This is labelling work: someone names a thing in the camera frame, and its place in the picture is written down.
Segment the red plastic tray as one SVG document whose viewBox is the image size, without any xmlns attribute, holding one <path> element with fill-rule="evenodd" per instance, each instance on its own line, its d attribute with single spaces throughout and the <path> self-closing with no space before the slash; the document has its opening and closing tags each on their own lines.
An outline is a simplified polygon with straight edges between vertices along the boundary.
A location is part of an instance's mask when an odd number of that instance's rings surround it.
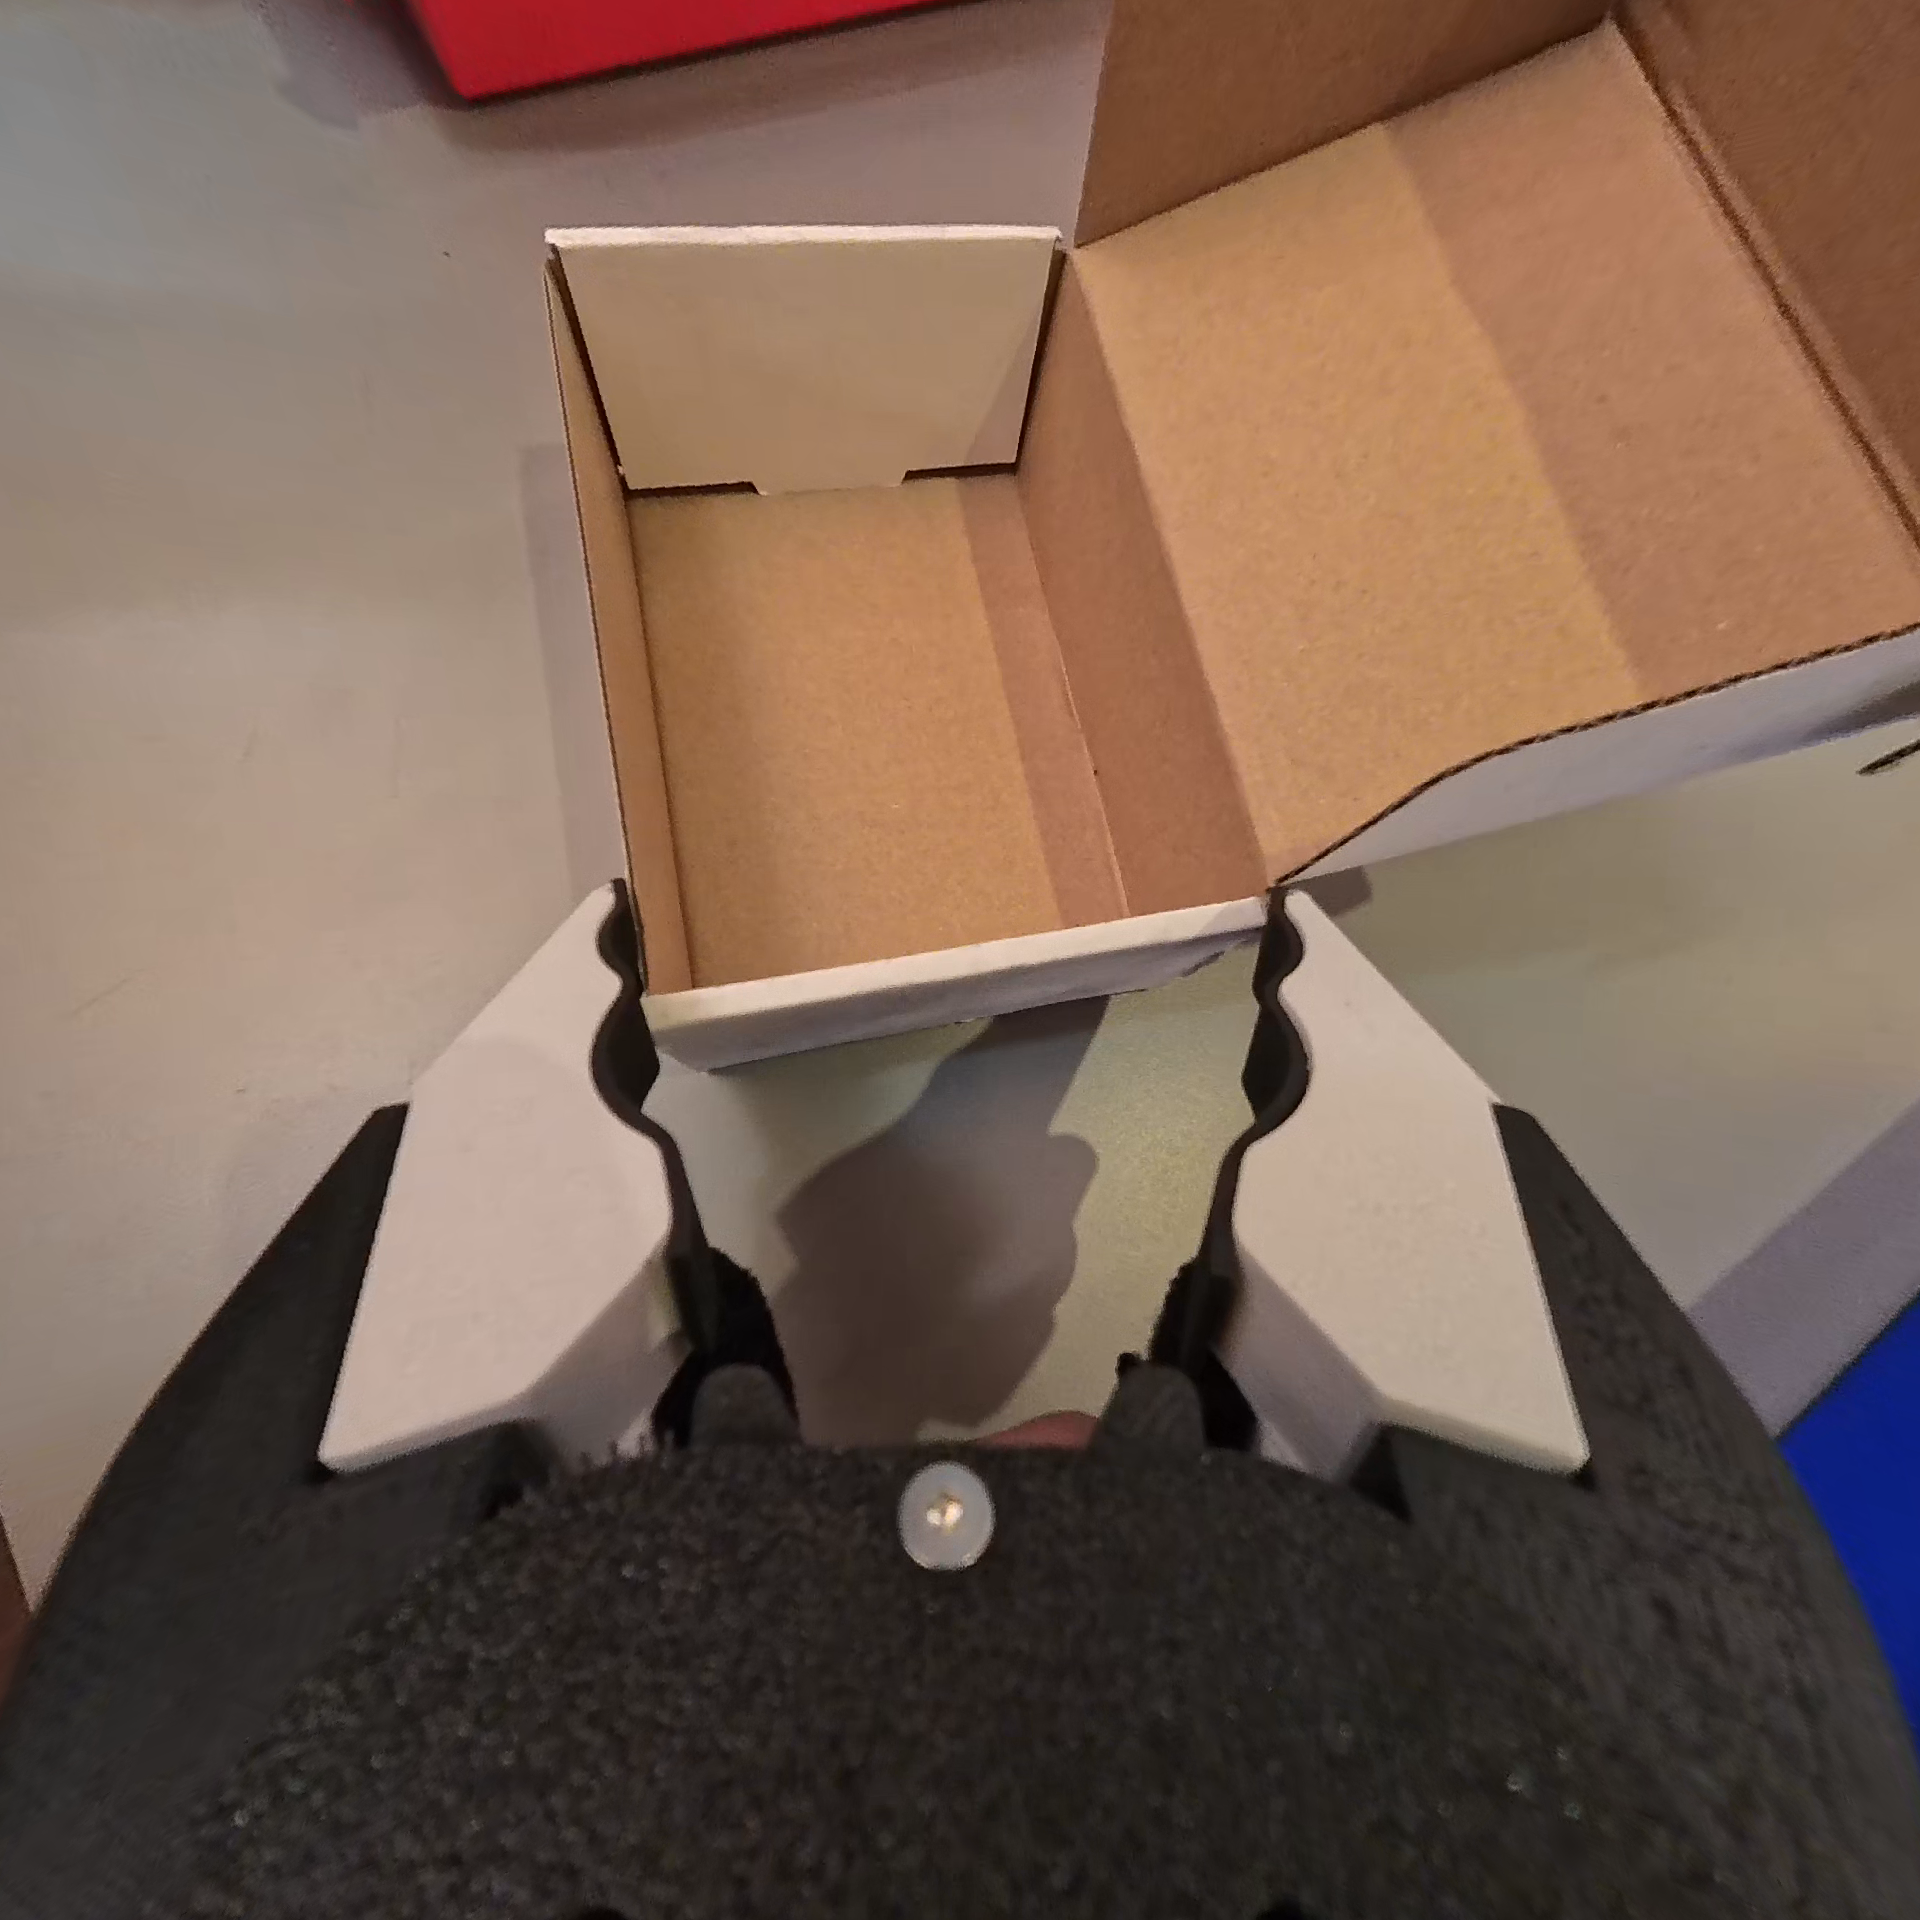
<svg viewBox="0 0 1920 1920">
<path fill-rule="evenodd" d="M 754 101 L 878 98 L 1029 65 L 1100 65 L 1135 4 L 404 3 L 453 106 L 491 110 L 643 75 L 712 74 Z"/>
</svg>

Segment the blue panel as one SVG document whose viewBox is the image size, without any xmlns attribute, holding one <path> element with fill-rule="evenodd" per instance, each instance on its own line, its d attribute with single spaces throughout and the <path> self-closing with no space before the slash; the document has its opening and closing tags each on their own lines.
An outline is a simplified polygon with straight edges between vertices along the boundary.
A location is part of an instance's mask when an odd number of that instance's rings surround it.
<svg viewBox="0 0 1920 1920">
<path fill-rule="evenodd" d="M 1917 1182 L 1862 1157 L 1690 1310 L 1774 1436 L 1917 1724 Z"/>
</svg>

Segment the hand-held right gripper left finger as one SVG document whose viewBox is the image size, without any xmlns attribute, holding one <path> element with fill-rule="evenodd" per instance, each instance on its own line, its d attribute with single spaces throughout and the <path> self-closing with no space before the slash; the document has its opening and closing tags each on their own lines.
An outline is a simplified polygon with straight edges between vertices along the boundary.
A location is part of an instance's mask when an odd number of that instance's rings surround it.
<svg viewBox="0 0 1920 1920">
<path fill-rule="evenodd" d="M 678 1444 L 710 1374 L 795 1385 L 751 1273 L 709 1240 L 676 1141 L 629 886 L 598 886 L 420 1075 L 320 1462 L 518 1429 L 563 1467 Z"/>
</svg>

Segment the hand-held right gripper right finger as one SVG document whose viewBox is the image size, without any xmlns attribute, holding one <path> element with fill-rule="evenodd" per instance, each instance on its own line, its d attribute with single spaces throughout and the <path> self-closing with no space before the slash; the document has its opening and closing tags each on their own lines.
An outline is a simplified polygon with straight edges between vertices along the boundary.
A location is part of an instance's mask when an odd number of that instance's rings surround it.
<svg viewBox="0 0 1920 1920">
<path fill-rule="evenodd" d="M 1213 1446 L 1323 1481 L 1384 1434 L 1581 1475 L 1492 1090 L 1301 892 L 1266 900 L 1252 1000 L 1247 1122 L 1141 1362 L 1196 1387 Z"/>
</svg>

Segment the white cardboard box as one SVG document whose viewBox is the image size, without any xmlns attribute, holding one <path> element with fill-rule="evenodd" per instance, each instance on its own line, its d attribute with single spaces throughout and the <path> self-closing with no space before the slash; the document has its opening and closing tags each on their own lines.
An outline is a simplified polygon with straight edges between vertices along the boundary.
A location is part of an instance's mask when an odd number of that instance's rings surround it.
<svg viewBox="0 0 1920 1920">
<path fill-rule="evenodd" d="M 556 228 L 652 1020 L 1159 986 L 1916 690 L 1916 4 L 1114 4 L 1072 237 Z"/>
</svg>

